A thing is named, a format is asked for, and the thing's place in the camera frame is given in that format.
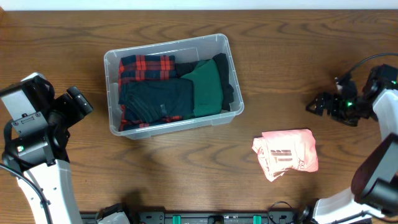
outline folded pink cloth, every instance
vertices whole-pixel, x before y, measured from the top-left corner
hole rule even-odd
[[[315,139],[308,129],[264,132],[254,139],[252,149],[271,182],[289,169],[318,170]]]

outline wooden surface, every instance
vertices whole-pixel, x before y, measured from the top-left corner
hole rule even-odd
[[[6,12],[0,27],[0,88],[43,73],[57,95],[76,85],[94,113],[70,129],[68,155],[81,211],[118,202],[167,210],[297,207],[351,184],[380,142],[378,124],[357,128],[305,111],[319,91],[359,60],[398,52],[397,11]],[[230,42],[245,109],[230,124],[132,141],[109,131],[103,55],[111,49],[222,33]],[[361,88],[371,67],[354,74]],[[10,119],[3,104],[0,124]],[[251,145],[262,131],[310,128],[319,171],[269,182]],[[0,148],[4,147],[0,136]],[[15,178],[0,172],[0,223],[33,223]]]

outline gray plastic bin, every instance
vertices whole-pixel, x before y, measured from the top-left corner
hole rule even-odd
[[[234,88],[234,101],[231,103],[231,111],[222,111],[217,115],[189,119],[186,121],[177,121],[129,131],[119,131],[122,111],[120,105],[118,105],[118,68],[122,57],[130,55],[175,55],[175,62],[182,63],[210,59],[219,53],[225,53],[228,58],[229,84]],[[236,115],[243,112],[244,104],[242,94],[239,89],[238,78],[236,77],[228,39],[224,34],[213,34],[161,44],[110,50],[104,56],[104,64],[106,91],[108,96],[109,127],[111,132],[116,136],[124,136],[129,139],[142,139],[156,134],[170,133],[207,125],[226,124],[230,123]]]

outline red plaid cloth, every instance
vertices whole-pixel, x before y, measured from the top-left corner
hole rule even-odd
[[[144,128],[153,125],[170,123],[182,120],[182,116],[164,117],[161,121],[154,123],[144,123],[137,116],[126,108],[123,97],[120,96],[122,89],[129,82],[139,82],[144,80],[168,80],[176,78],[175,57],[172,56],[153,56],[153,55],[132,55],[124,57],[119,64],[119,104],[122,109],[122,119],[119,131],[126,131],[136,128]]]

